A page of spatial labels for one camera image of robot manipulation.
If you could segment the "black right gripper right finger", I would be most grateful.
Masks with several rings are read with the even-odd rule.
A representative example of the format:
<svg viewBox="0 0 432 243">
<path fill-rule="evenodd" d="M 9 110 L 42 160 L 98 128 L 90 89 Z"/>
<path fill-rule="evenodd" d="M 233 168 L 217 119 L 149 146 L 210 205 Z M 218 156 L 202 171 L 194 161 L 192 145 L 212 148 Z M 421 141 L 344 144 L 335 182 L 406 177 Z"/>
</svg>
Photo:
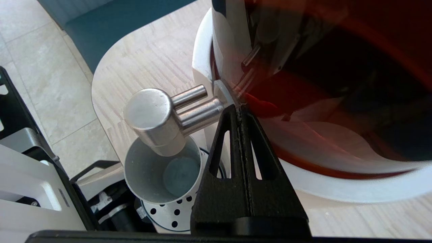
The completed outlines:
<svg viewBox="0 0 432 243">
<path fill-rule="evenodd" d="M 246 215 L 240 218 L 240 234 L 310 237 L 307 214 L 261 125 L 247 106 L 240 107 L 240 121 L 247 205 Z"/>
</svg>

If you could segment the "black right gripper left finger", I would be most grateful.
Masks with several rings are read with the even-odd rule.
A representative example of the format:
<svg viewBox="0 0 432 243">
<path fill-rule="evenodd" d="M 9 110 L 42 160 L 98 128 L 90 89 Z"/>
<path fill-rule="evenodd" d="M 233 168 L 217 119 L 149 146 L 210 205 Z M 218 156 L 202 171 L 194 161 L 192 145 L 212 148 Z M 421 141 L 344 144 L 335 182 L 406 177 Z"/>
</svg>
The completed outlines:
<svg viewBox="0 0 432 243">
<path fill-rule="evenodd" d="M 239 135 L 239 114 L 235 105 L 221 114 L 199 191 L 192 209 L 192 234 L 231 234 L 234 222 L 249 214 L 243 141 Z M 225 134 L 229 133 L 231 177 L 217 178 Z"/>
</svg>

